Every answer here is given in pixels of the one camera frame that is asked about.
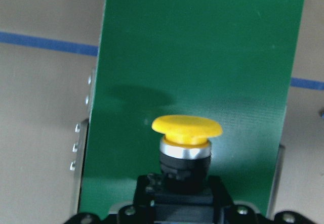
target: beige floor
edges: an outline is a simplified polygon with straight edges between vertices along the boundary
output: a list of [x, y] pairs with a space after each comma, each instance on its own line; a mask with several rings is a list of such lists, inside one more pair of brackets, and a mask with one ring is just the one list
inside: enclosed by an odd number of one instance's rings
[[[0, 0], [0, 31], [97, 45], [104, 0]], [[324, 81], [324, 3], [306, 0], [293, 76]], [[71, 211], [75, 123], [95, 57], [0, 43], [0, 223], [62, 223]], [[324, 92], [291, 88], [275, 211], [321, 223]]]

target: yellow mushroom button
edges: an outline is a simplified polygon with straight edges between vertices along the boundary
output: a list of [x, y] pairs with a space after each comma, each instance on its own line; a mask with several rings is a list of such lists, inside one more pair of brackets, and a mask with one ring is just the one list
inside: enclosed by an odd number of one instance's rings
[[166, 140], [175, 145], [191, 147], [204, 145], [208, 138], [223, 133], [221, 125], [216, 121], [189, 115], [161, 116], [154, 120], [152, 129], [165, 134]]

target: blue line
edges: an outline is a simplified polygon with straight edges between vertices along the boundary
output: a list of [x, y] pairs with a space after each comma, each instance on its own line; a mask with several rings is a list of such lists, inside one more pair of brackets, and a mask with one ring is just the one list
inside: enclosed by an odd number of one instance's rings
[[87, 56], [97, 56], [98, 47], [89, 44], [72, 43], [55, 39], [40, 38], [15, 33], [0, 32], [0, 42], [19, 46], [35, 47], [53, 51], [62, 51]]
[[313, 81], [301, 78], [292, 77], [290, 86], [313, 89], [313, 90], [324, 90], [324, 82]]

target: yellow button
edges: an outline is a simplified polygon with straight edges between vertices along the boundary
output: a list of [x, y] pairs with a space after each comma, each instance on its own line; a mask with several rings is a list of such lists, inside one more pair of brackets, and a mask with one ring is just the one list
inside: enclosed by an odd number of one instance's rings
[[189, 115], [165, 115], [152, 123], [152, 129], [165, 134], [165, 138], [178, 145], [199, 146], [210, 137], [223, 133], [222, 127], [211, 119]]

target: metal screw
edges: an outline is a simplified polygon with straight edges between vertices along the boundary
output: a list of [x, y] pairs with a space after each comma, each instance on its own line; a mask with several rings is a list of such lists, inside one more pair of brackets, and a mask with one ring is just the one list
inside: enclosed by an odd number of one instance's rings
[[77, 152], [78, 145], [79, 145], [79, 142], [76, 142], [73, 144], [72, 152]]
[[85, 104], [88, 105], [88, 103], [89, 103], [89, 95], [87, 95], [85, 99]]
[[76, 133], [79, 133], [80, 132], [80, 129], [81, 129], [81, 126], [80, 126], [80, 124], [78, 123], [78, 124], [76, 124], [76, 126], [75, 126], [75, 132]]
[[125, 210], [126, 215], [134, 215], [135, 213], [136, 213], [136, 210], [133, 206], [131, 206]]
[[237, 212], [238, 212], [240, 215], [246, 215], [246, 214], [249, 212], [249, 210], [248, 210], [245, 206], [243, 206], [243, 205], [239, 205], [239, 206], [237, 207]]
[[92, 81], [92, 77], [91, 77], [91, 75], [88, 77], [88, 85], [90, 85], [91, 84], [91, 81]]
[[90, 224], [92, 223], [92, 217], [90, 215], [86, 215], [85, 218], [83, 218], [80, 221], [80, 224]]
[[75, 161], [71, 162], [70, 164], [70, 170], [75, 171]]
[[283, 214], [282, 219], [287, 223], [295, 223], [295, 217], [290, 213]]

